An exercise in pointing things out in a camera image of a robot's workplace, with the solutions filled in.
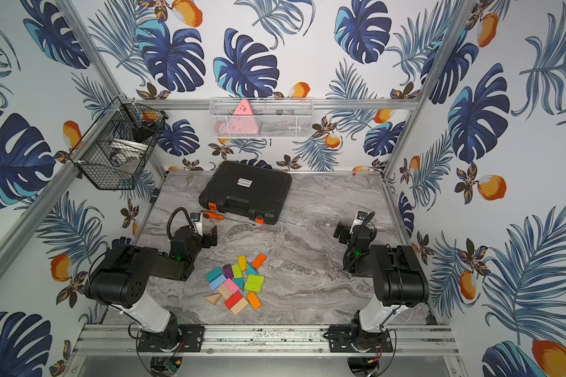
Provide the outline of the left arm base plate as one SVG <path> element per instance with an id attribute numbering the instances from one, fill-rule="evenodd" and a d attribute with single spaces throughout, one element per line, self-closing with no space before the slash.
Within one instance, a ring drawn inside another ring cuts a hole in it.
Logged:
<path id="1" fill-rule="evenodd" d="M 161 333 L 141 331 L 137 350 L 142 353 L 198 353 L 204 341 L 205 327 L 179 325 L 177 330 L 166 329 Z"/>

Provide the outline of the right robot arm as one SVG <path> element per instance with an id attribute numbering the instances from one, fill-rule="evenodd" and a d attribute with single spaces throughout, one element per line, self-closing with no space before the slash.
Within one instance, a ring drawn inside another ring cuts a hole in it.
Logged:
<path id="1" fill-rule="evenodd" d="M 344 272 L 370 278 L 374 296 L 348 325 L 332 325 L 325 332 L 332 353 L 393 352 L 388 325 L 402 311 L 429 299 L 429 283 L 413 249 L 375 243 L 374 215 L 360 211 L 350 226 L 338 223 L 333 234 L 346 246 Z"/>

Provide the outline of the yellow block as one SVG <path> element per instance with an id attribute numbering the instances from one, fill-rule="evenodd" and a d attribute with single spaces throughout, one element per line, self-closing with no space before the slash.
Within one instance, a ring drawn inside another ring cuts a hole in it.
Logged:
<path id="1" fill-rule="evenodd" d="M 241 256 L 237 258 L 237 262 L 240 268 L 240 271 L 242 271 L 242 273 L 246 273 L 247 272 L 247 260 L 245 256 Z"/>

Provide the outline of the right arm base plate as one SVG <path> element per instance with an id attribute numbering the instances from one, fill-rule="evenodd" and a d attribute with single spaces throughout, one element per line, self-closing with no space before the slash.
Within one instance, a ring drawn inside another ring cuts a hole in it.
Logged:
<path id="1" fill-rule="evenodd" d="M 358 325 L 331 325 L 323 334 L 331 353 L 391 353 L 389 331 L 372 333 Z"/>

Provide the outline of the light green narrow block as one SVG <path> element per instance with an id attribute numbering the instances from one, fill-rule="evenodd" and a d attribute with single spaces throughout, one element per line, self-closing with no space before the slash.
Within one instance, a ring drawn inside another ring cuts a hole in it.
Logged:
<path id="1" fill-rule="evenodd" d="M 243 278 L 243 274 L 242 274 L 241 267 L 240 267 L 239 264 L 232 265 L 231 270 L 233 272 L 234 279 L 242 279 Z"/>

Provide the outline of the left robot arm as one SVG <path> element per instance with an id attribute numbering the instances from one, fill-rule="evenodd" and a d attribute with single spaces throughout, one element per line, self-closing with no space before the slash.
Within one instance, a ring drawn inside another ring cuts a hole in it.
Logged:
<path id="1" fill-rule="evenodd" d="M 203 233 L 205 215 L 174 210 L 166 225 L 170 251 L 119 244 L 89 272 L 84 295 L 112 307 L 138 325 L 133 337 L 140 353 L 198 353 L 204 340 L 201 325 L 181 325 L 146 291 L 151 276 L 170 281 L 188 281 L 198 255 L 218 245 L 217 227 Z"/>

